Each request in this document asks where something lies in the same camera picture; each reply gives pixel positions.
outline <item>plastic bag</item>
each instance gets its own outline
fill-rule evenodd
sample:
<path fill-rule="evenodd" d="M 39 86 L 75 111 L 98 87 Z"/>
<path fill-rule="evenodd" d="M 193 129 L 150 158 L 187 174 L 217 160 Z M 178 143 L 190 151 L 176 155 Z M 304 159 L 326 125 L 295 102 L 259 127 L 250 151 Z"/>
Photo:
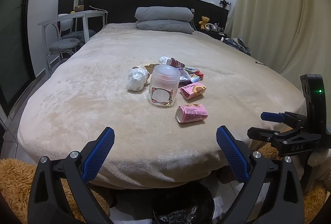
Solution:
<path fill-rule="evenodd" d="M 210 191 L 197 182 L 165 189 L 152 201 L 153 223 L 209 224 L 214 214 Z"/>
<path fill-rule="evenodd" d="M 163 64 L 163 65 L 167 65 L 167 60 L 170 60 L 170 58 L 168 58 L 167 56 L 161 56 L 158 59 L 158 63 Z"/>
<path fill-rule="evenodd" d="M 184 69 L 180 69 L 179 83 L 191 82 L 191 77 Z"/>
<path fill-rule="evenodd" d="M 145 69 L 131 69 L 127 77 L 127 89 L 139 92 L 143 89 L 148 78 L 148 72 Z"/>

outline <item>das logo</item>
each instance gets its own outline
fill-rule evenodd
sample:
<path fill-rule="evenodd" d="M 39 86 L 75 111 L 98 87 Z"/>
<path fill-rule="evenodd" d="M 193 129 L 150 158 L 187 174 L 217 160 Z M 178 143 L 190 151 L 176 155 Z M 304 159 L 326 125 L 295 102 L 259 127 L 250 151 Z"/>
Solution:
<path fill-rule="evenodd" d="M 292 151 L 294 150 L 302 150 L 303 149 L 303 145 L 301 146 L 292 146 Z"/>

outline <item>jar lid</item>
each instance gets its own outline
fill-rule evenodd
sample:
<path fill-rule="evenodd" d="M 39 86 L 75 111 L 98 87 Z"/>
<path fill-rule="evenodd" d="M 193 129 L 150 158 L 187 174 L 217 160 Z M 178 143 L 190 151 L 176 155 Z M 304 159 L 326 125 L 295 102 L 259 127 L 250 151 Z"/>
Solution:
<path fill-rule="evenodd" d="M 180 71 L 169 65 L 157 65 L 154 68 L 153 75 L 165 81 L 178 81 L 180 79 Z"/>

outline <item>desk leg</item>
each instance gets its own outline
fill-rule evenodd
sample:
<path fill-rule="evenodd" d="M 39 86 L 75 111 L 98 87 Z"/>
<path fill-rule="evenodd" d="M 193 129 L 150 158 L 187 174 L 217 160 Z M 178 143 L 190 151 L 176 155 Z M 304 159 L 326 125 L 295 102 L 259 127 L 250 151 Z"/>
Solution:
<path fill-rule="evenodd" d="M 85 43 L 87 43 L 88 40 L 90 40 L 90 36 L 88 34 L 88 21 L 86 15 L 83 15 L 83 29 L 84 29 Z"/>
<path fill-rule="evenodd" d="M 46 25 L 42 25 L 42 29 L 41 29 L 41 39 L 42 39 L 42 44 L 44 46 L 44 56 L 45 56 L 45 73 L 46 73 L 46 77 L 47 79 L 49 79 L 51 77 L 51 73 L 49 70 L 49 59 L 47 56 L 47 45 L 46 45 Z"/>

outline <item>gray cushion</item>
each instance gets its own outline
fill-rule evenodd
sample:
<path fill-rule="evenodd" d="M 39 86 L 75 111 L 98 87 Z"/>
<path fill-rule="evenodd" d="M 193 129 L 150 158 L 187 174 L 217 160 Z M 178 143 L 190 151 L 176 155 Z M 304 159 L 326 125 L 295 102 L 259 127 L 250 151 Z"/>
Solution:
<path fill-rule="evenodd" d="M 90 36 L 90 38 L 95 34 L 96 33 L 94 30 L 88 30 L 88 35 Z M 72 33 L 62 36 L 62 39 L 67 39 L 67 38 L 76 38 L 76 39 L 80 40 L 83 44 L 85 44 L 85 37 L 84 37 L 83 30 L 72 32 Z"/>
<path fill-rule="evenodd" d="M 136 22 L 139 30 L 157 30 L 157 31 L 174 31 L 177 33 L 192 34 L 193 29 L 188 22 L 170 20 L 170 19 L 159 19 Z"/>
<path fill-rule="evenodd" d="M 193 14 L 190 9 L 186 7 L 138 7 L 135 18 L 138 21 L 158 20 L 158 19 L 172 19 L 179 21 L 190 22 L 193 19 Z"/>
<path fill-rule="evenodd" d="M 66 50 L 66 49 L 72 49 L 79 44 L 82 44 L 81 41 L 79 41 L 78 39 L 75 39 L 75 38 L 63 39 L 63 40 L 52 43 L 51 47 L 49 48 L 49 51 L 50 52 L 60 52 L 62 50 Z"/>

